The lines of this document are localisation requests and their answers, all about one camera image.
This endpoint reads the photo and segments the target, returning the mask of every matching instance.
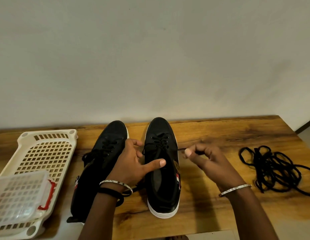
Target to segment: wood grain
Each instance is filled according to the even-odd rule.
[[[248,183],[253,182],[256,173],[240,161],[238,151],[242,147],[267,145],[273,151],[285,153],[294,163],[310,167],[310,149],[279,116],[172,121],[170,124],[179,148],[197,142],[218,145]],[[130,138],[143,141],[147,125],[148,122],[126,124]],[[78,131],[77,147],[53,214],[44,223],[46,231],[41,238],[78,236],[81,225],[66,223],[71,215],[74,181],[83,170],[81,156],[91,150],[105,126],[72,127]],[[29,130],[0,130],[0,172],[17,149],[19,135]],[[147,208],[145,190],[141,190],[126,198],[124,204],[116,209],[113,239],[147,239],[236,228],[232,207],[226,198],[218,197],[217,186],[197,166],[181,156],[180,167],[182,190],[177,214],[170,219],[154,217]],[[310,192],[310,172],[303,169],[301,172],[300,187]],[[269,191],[265,194],[255,187],[253,190],[273,223],[282,219],[310,219],[310,197],[295,190],[288,193]]]

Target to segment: black sneaker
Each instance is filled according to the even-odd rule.
[[[176,214],[181,192],[177,141],[169,123],[155,118],[149,124],[145,136],[145,164],[164,158],[166,165],[146,174],[148,208],[158,218],[170,218]]]
[[[91,152],[83,155],[84,170],[75,182],[67,222],[85,222],[97,194],[99,183],[106,179],[129,138],[122,121],[111,122],[98,137]]]

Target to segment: cream plastic tray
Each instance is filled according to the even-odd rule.
[[[0,239],[34,238],[44,232],[43,222],[51,215],[77,140],[75,129],[24,132],[18,148],[0,176],[47,170],[56,183],[46,214],[29,222],[0,226]]]

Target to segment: tangled black cord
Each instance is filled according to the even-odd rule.
[[[267,149],[267,152],[262,154],[260,152],[261,148]],[[245,150],[253,154],[253,163],[247,163],[244,160],[242,153]],[[293,161],[284,153],[274,152],[273,154],[272,150],[265,145],[262,145],[259,148],[254,148],[254,151],[248,147],[243,147],[239,150],[238,155],[244,164],[255,167],[257,176],[255,185],[262,193],[264,193],[266,190],[273,190],[275,192],[288,192],[291,189],[295,189],[304,195],[310,196],[310,193],[298,188],[298,184],[302,179],[302,174],[297,169],[297,167],[300,167],[310,171],[309,167],[294,164]],[[278,156],[287,159],[287,161],[280,159]],[[274,188],[276,182],[283,185],[285,188]]]

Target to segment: plastic container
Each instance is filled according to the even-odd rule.
[[[0,226],[37,218],[36,211],[47,210],[54,187],[47,171],[0,177]]]
[[[43,222],[53,212],[76,147],[77,138],[75,129],[28,131],[19,136],[18,148],[2,170],[0,177],[43,171],[49,173],[48,176],[56,183],[56,186],[52,190],[52,198],[46,210],[35,211],[33,220],[2,224],[0,240],[35,238],[44,232]]]

